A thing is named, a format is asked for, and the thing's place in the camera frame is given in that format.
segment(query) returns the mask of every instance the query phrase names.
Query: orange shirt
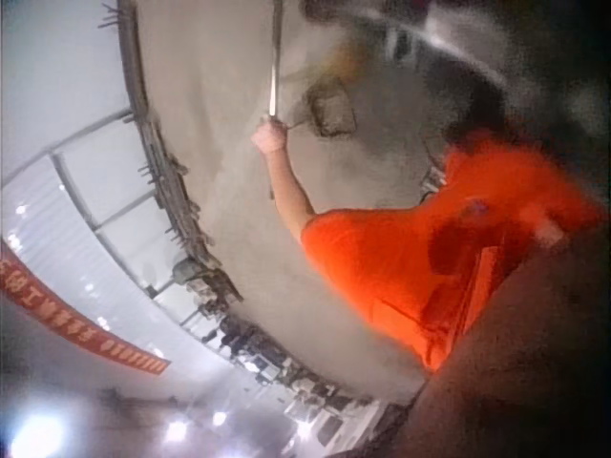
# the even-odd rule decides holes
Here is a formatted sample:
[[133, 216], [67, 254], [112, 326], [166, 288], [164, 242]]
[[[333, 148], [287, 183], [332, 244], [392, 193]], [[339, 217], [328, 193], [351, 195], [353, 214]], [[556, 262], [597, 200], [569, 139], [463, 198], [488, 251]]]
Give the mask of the orange shirt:
[[336, 210], [302, 233], [315, 267], [375, 329], [436, 370], [490, 295], [527, 256], [537, 228], [571, 234], [603, 218], [532, 148], [484, 138], [449, 155], [448, 185], [409, 210]]

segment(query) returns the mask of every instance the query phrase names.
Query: sleeve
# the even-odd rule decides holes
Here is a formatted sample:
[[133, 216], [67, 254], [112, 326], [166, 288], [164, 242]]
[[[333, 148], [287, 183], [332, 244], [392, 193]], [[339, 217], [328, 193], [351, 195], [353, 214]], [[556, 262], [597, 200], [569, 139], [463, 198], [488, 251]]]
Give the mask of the sleeve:
[[302, 246], [309, 261], [366, 319], [370, 313], [367, 278], [371, 268], [371, 263], [363, 259], [367, 219], [358, 210], [335, 210], [316, 217], [302, 232]]

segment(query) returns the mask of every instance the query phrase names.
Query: person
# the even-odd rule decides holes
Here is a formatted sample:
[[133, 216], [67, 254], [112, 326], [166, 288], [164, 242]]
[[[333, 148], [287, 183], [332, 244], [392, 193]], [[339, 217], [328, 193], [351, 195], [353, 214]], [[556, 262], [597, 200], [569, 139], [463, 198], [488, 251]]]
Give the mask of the person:
[[285, 227], [363, 320], [430, 371], [518, 265], [604, 218], [534, 147], [488, 131], [450, 148], [447, 186], [418, 207], [319, 215], [292, 170], [286, 137], [277, 121], [252, 136]]

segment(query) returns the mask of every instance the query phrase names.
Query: fluorescent light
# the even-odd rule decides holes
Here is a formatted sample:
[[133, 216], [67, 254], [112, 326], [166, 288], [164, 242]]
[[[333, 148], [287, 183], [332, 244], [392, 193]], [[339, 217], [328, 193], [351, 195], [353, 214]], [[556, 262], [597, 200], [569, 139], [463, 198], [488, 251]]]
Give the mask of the fluorescent light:
[[187, 424], [184, 422], [172, 422], [165, 433], [166, 442], [181, 442], [187, 435]]
[[227, 414], [225, 412], [215, 412], [212, 416], [212, 424], [215, 427], [221, 426], [227, 420]]
[[244, 367], [246, 367], [246, 370], [250, 372], [259, 372], [259, 368], [257, 367], [257, 365], [250, 361], [244, 363]]
[[312, 431], [312, 424], [306, 422], [297, 422], [297, 435], [302, 439], [307, 439]]
[[9, 234], [7, 241], [9, 242], [9, 247], [11, 250], [21, 250], [21, 240], [15, 234]]
[[106, 319], [104, 317], [97, 317], [95, 320], [99, 324], [99, 327], [101, 327], [105, 331], [110, 331], [111, 330], [111, 326], [108, 325], [108, 322], [106, 321]]
[[13, 458], [47, 458], [59, 450], [64, 431], [53, 417], [33, 416], [11, 444]]

